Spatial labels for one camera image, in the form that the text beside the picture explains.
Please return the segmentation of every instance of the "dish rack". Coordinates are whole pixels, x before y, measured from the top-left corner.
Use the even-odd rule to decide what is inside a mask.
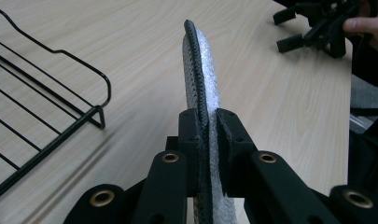
[[[48,48],[0,9],[0,196],[86,122],[103,129],[110,98],[102,72]]]

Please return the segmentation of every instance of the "finger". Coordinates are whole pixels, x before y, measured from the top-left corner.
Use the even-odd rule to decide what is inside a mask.
[[[343,29],[349,33],[378,33],[378,18],[352,18],[343,23]]]

